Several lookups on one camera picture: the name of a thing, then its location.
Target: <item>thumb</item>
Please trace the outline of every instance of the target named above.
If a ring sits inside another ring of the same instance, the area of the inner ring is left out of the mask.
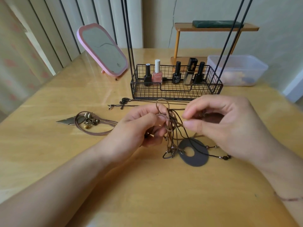
[[[165,118],[162,116],[157,116],[153,113],[148,113],[136,120],[134,122],[142,130],[147,130],[152,126],[163,125],[165,123]]]
[[[205,122],[200,119],[190,119],[183,121],[183,126],[186,129],[192,130],[200,135],[205,135],[211,139],[218,135],[219,124]]]

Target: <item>mirror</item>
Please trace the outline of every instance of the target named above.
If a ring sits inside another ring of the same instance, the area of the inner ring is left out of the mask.
[[[97,23],[81,26],[77,37],[85,50],[111,76],[120,76],[128,67],[125,55],[108,32]]]

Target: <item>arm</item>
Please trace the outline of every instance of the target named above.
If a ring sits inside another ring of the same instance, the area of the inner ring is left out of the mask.
[[[211,112],[224,117],[218,124],[201,119],[200,115]],[[203,96],[187,105],[183,117],[185,128],[211,138],[227,153],[260,170],[303,227],[303,160],[270,134],[246,98]]]
[[[134,108],[101,142],[0,204],[1,226],[65,226],[108,171],[140,145],[162,142],[165,120],[157,113],[154,104]],[[154,136],[144,138],[151,127]]]

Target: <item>forearm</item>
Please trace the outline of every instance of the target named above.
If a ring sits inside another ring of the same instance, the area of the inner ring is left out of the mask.
[[[65,226],[111,168],[95,148],[85,150],[2,203],[2,226]]]
[[[255,166],[267,178],[278,196],[285,199],[302,198],[303,159],[278,142],[273,146],[275,154],[272,161]],[[303,226],[303,200],[282,202],[297,223]]]

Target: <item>plastic container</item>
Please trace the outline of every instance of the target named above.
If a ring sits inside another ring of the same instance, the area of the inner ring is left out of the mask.
[[[207,65],[216,68],[220,56],[208,56]],[[222,56],[217,76],[220,75],[226,56]],[[250,55],[230,55],[220,80],[225,86],[253,86],[268,69],[268,65]]]

